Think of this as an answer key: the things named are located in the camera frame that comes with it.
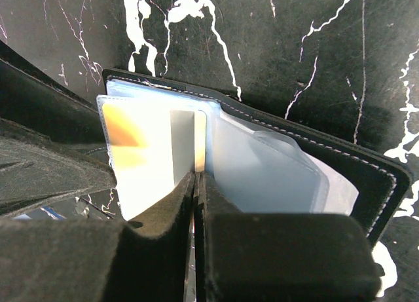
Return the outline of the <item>gold magnetic stripe card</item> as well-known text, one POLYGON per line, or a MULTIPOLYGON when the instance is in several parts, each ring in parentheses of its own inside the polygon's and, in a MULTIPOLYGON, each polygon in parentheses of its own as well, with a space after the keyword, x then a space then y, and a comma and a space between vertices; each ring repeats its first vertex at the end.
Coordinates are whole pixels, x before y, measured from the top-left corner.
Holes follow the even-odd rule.
POLYGON ((103 102, 101 119, 125 220, 163 199, 189 172, 205 168, 203 111, 119 99, 103 102))

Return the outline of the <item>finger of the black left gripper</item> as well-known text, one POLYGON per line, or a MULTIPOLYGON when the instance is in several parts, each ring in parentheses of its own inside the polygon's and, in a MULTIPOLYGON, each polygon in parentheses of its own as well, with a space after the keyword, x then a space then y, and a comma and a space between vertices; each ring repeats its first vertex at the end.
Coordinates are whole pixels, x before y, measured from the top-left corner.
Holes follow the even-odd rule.
POLYGON ((113 188, 96 108, 1 45, 1 215, 113 188))

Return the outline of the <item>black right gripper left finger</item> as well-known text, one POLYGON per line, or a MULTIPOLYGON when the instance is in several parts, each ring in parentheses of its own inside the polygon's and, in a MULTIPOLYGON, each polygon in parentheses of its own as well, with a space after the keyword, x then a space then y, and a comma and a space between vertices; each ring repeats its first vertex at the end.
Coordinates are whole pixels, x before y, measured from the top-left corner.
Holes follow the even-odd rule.
POLYGON ((132 223, 1 221, 2 301, 182 301, 194 174, 132 223))

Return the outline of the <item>blue credit card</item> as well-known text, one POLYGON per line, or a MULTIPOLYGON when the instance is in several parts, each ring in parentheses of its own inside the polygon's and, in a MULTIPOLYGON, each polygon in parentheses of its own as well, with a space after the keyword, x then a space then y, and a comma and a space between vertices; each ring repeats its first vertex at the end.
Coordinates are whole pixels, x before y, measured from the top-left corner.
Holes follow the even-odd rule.
POLYGON ((119 99, 203 111, 202 172, 242 212, 342 214, 376 243, 410 186, 409 172, 387 157, 215 90, 115 69, 106 69, 103 81, 100 119, 103 102, 119 99))

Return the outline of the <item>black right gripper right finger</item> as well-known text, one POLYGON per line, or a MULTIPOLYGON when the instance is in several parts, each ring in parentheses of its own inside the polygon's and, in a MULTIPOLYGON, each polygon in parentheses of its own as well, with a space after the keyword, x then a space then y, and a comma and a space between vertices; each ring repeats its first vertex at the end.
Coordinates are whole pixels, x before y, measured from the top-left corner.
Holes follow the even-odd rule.
POLYGON ((203 172, 195 251, 198 301, 373 301, 381 286, 353 218, 243 213, 203 172))

